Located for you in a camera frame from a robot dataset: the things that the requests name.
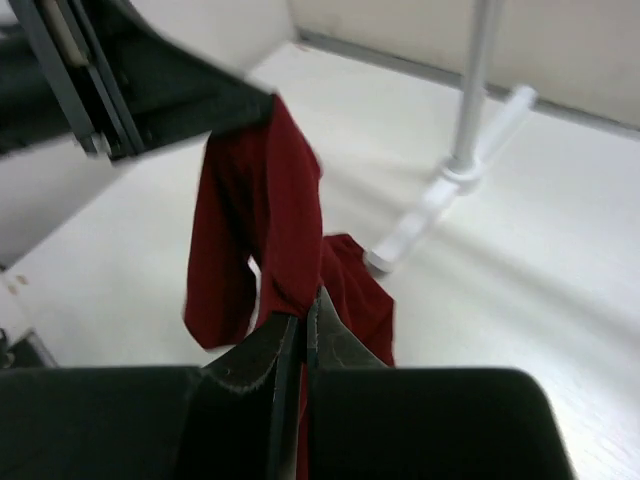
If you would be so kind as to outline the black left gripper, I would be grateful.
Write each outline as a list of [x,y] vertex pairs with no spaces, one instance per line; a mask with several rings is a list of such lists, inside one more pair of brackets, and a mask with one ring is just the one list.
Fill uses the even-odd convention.
[[1,153],[71,135],[140,155],[267,119],[273,95],[154,29],[129,1],[12,1],[1,25]]

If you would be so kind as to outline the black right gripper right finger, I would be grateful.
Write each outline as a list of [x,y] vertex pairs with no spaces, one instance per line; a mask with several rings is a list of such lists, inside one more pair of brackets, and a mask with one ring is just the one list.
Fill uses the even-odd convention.
[[307,317],[306,363],[308,477],[366,476],[378,440],[366,388],[387,366],[344,325],[325,288]]

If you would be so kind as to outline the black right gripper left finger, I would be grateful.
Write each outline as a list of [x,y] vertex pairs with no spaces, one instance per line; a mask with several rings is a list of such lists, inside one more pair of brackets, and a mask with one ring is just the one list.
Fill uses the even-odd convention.
[[203,368],[202,387],[218,448],[249,479],[296,477],[299,320],[272,315],[240,344]]

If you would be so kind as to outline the dark red t shirt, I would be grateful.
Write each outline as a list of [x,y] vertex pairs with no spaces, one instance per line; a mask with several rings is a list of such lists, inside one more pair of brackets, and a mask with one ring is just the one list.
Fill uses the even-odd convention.
[[[398,470],[390,447],[391,402],[382,381],[396,378],[395,303],[364,263],[349,235],[325,235],[319,198],[319,162],[290,115],[273,96],[270,116],[206,144],[187,268],[184,323],[204,349],[240,344],[274,314],[299,320],[300,397],[296,477],[307,470],[306,324],[325,288],[344,325],[387,368],[366,388],[374,398],[378,440],[367,455],[366,476],[386,479]],[[179,479],[249,479],[218,450],[205,405],[203,368],[190,392],[176,463]]]

